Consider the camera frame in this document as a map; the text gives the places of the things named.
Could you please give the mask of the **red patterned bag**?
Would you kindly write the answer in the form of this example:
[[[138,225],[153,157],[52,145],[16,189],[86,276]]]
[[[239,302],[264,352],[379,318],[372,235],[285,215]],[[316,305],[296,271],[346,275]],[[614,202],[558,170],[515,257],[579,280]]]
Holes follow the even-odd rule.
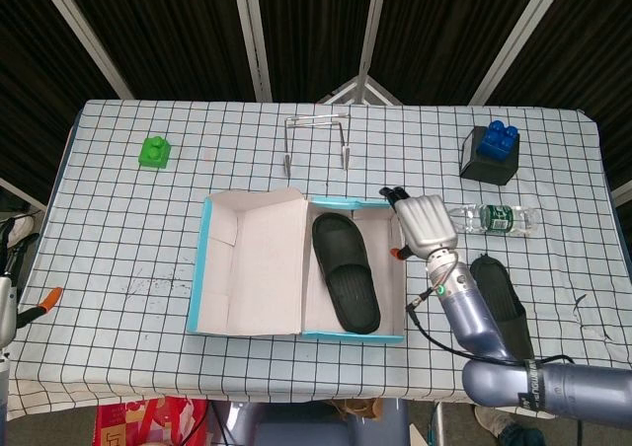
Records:
[[[207,408],[171,396],[98,406],[92,446],[211,446]]]

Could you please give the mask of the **black rubber slipper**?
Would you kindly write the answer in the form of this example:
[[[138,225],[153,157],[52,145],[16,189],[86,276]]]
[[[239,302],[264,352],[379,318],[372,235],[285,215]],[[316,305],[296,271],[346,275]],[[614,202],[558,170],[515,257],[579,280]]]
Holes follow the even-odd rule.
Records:
[[[471,263],[470,271],[511,355],[517,360],[533,358],[526,311],[507,269],[499,260],[482,255]]]
[[[368,335],[381,322],[366,246],[347,216],[328,212],[312,223],[312,247],[342,328]]]

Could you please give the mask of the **blue toy building brick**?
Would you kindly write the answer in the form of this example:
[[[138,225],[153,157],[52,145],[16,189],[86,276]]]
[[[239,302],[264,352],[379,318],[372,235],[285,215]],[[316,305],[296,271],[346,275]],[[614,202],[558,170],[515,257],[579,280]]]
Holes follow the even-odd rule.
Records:
[[[517,144],[518,137],[515,126],[493,120],[484,130],[477,153],[496,161],[505,161]]]

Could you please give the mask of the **grey sneaker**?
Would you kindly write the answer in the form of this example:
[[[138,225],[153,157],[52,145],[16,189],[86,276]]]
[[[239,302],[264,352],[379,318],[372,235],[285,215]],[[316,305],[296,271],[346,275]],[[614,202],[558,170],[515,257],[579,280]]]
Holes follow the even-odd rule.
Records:
[[[496,438],[500,438],[510,427],[518,426],[518,423],[502,410],[475,406],[474,415],[479,425]]]

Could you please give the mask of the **green toy building brick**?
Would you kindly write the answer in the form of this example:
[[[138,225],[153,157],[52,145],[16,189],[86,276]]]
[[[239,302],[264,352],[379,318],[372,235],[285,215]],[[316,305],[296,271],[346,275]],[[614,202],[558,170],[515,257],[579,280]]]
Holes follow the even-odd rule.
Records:
[[[169,160],[171,145],[161,136],[144,139],[138,163],[143,168],[165,169]]]

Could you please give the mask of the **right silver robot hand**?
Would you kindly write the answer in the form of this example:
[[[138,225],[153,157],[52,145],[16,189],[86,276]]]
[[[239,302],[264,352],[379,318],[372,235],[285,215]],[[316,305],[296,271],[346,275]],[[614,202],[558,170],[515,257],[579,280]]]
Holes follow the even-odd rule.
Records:
[[[456,248],[457,232],[440,196],[411,196],[400,186],[385,186],[379,193],[395,211],[406,242],[391,250],[397,260],[428,260],[434,252]]]

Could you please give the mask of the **white triangular metal frame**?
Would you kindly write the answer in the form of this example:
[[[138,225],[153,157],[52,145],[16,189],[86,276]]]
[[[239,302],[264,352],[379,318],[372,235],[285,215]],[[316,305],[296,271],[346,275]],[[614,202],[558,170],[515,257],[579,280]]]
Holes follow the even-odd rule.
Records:
[[[359,87],[357,85],[357,77],[354,77],[325,95],[318,103],[323,105],[402,106],[400,100],[370,76],[366,78],[361,92],[361,100],[357,101],[356,97],[359,93]]]

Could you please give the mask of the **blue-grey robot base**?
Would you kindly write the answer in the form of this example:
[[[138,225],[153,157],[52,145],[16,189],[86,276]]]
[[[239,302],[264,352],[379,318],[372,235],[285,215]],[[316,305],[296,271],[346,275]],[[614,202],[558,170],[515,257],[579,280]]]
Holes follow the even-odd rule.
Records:
[[[378,419],[342,416],[325,402],[213,401],[207,411],[213,446],[410,446],[407,403],[387,399]]]

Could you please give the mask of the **light blue cardboard shoe box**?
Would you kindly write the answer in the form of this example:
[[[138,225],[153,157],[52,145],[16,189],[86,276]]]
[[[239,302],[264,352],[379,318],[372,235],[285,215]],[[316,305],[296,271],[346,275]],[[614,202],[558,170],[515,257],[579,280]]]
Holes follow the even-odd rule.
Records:
[[[341,325],[318,265],[312,225],[326,213],[350,219],[362,236],[380,314],[368,334]],[[210,194],[202,207],[186,329],[399,343],[406,327],[406,268],[391,252],[402,244],[396,215],[384,201],[308,198],[293,187]]]

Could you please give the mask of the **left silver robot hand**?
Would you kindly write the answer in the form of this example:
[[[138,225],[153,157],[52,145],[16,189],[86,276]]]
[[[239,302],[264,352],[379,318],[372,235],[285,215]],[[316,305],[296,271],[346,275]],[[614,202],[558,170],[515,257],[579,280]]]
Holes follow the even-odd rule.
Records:
[[[22,313],[18,310],[24,292],[24,289],[18,286],[19,273],[27,248],[39,234],[28,234],[12,247],[9,247],[9,244],[16,222],[27,217],[27,214],[13,216],[0,223],[0,349],[4,349],[14,340],[17,330],[51,311],[63,292],[62,287],[54,287],[34,307]]]

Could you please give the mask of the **white black checkered tablecloth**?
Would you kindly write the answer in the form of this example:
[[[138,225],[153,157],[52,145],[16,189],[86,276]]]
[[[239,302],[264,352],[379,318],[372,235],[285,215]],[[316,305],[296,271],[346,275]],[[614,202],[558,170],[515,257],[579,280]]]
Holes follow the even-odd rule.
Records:
[[[580,111],[483,107],[340,107],[351,115],[351,164],[339,138],[299,130],[285,176],[283,122],[331,106],[92,101],[79,113],[22,297],[58,304],[10,345],[9,414],[176,394],[226,400],[390,397],[461,402],[463,360],[408,330],[395,345],[293,335],[188,334],[204,198],[226,189],[293,186],[309,196],[375,200],[383,186],[449,204],[536,208],[527,238],[465,235],[462,260],[507,268],[534,351],[632,368],[632,279],[599,151]],[[475,126],[518,129],[518,169],[505,186],[461,179]],[[171,145],[165,169],[138,163],[145,138]]]

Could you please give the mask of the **clear plastic water bottle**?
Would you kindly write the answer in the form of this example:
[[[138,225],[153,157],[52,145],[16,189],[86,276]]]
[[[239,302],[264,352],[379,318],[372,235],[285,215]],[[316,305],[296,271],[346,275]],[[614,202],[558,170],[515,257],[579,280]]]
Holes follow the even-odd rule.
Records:
[[[539,225],[537,209],[494,204],[466,204],[448,210],[455,227],[467,234],[529,236]]]

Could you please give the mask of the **black folding screen white frame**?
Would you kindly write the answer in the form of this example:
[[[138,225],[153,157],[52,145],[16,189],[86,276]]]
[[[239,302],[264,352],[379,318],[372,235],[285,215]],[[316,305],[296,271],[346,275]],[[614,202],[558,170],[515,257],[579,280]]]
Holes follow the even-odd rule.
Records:
[[[138,99],[251,101],[237,0],[74,0]],[[384,0],[369,75],[406,104],[464,105],[530,0]],[[259,0],[272,97],[314,102],[359,70],[370,0]],[[0,179],[47,201],[67,134],[107,81],[51,0],[0,0]],[[554,0],[490,96],[596,121],[632,180],[632,0]]]

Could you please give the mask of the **white sneaker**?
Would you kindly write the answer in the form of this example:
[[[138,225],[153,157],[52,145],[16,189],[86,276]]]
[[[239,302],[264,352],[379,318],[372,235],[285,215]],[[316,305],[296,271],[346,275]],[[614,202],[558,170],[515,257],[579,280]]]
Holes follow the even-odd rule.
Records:
[[[22,214],[15,217],[15,222],[10,235],[14,238],[24,238],[31,234],[35,225],[33,215]]]

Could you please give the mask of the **brown paper bag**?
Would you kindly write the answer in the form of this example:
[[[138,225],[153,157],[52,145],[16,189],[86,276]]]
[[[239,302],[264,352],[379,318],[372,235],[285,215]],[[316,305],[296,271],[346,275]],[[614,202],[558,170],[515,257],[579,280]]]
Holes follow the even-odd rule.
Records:
[[[379,420],[383,416],[384,401],[373,399],[331,399],[327,404],[332,406],[341,418],[356,416],[359,418]]]

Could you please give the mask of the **black square holder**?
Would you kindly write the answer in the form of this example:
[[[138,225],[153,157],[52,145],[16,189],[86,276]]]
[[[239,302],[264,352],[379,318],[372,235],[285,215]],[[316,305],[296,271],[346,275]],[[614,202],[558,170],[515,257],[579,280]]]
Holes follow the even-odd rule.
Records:
[[[520,137],[504,160],[498,160],[478,151],[483,142],[486,128],[475,126],[462,143],[459,153],[459,176],[461,179],[496,186],[505,186],[516,174]]]

